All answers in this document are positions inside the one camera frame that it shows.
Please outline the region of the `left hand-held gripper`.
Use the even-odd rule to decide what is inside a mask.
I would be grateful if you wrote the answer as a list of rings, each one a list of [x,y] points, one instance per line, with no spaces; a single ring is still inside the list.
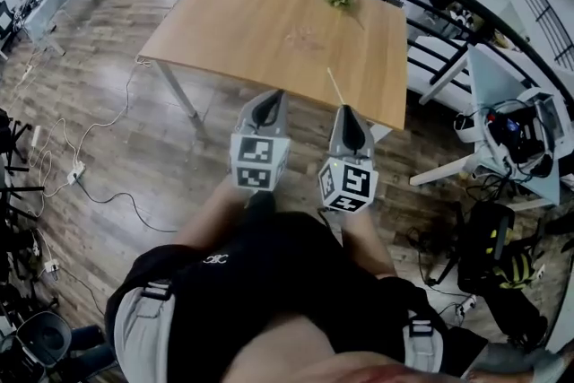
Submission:
[[[242,108],[230,136],[230,172],[236,187],[253,193],[274,191],[291,147],[287,112],[283,90],[261,93]]]

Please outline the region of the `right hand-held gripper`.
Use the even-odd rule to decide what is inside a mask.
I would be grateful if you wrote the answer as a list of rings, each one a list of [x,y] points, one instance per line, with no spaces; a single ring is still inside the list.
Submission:
[[[340,106],[327,159],[318,173],[324,207],[357,213],[372,204],[378,182],[374,153],[374,138],[366,122],[351,106]]]

